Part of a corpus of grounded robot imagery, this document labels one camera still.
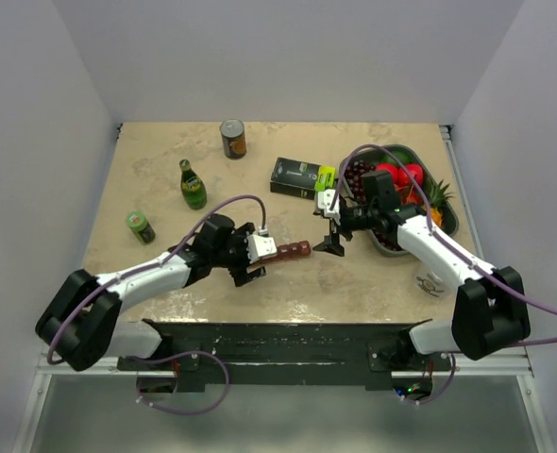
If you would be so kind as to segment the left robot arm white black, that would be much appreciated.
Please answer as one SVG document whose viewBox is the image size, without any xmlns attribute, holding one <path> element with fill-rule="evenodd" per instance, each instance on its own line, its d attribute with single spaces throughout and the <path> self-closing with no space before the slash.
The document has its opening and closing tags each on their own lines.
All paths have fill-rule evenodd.
<svg viewBox="0 0 557 453">
<path fill-rule="evenodd" d="M 265 275 L 248 268 L 278 249 L 265 228 L 252 223 L 236 227 L 222 214 L 205 220 L 200 229 L 156 258 L 130 268 L 92 275 L 71 273 L 35 326 L 49 351 L 75 371 L 92 367 L 108 352 L 122 312 L 158 295 L 189 287 L 225 268 L 236 287 Z"/>
</svg>

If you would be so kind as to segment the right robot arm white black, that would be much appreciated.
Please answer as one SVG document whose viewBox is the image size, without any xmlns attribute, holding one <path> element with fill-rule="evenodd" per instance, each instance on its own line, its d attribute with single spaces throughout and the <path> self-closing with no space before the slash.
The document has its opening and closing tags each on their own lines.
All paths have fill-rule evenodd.
<svg viewBox="0 0 557 453">
<path fill-rule="evenodd" d="M 335 189 L 316 193 L 314 212 L 329 220 L 329 235 L 315 250 L 342 257 L 341 239 L 375 229 L 416 256 L 455 294 L 451 319 L 406 331 L 397 347 L 403 368 L 419 370 L 436 352 L 460 352 L 477 361 L 530 336 L 522 279 L 515 269 L 497 269 L 479 259 L 435 226 L 428 210 L 402 204 L 389 173 L 363 175 L 363 190 L 366 201 L 357 206 L 347 205 Z"/>
</svg>

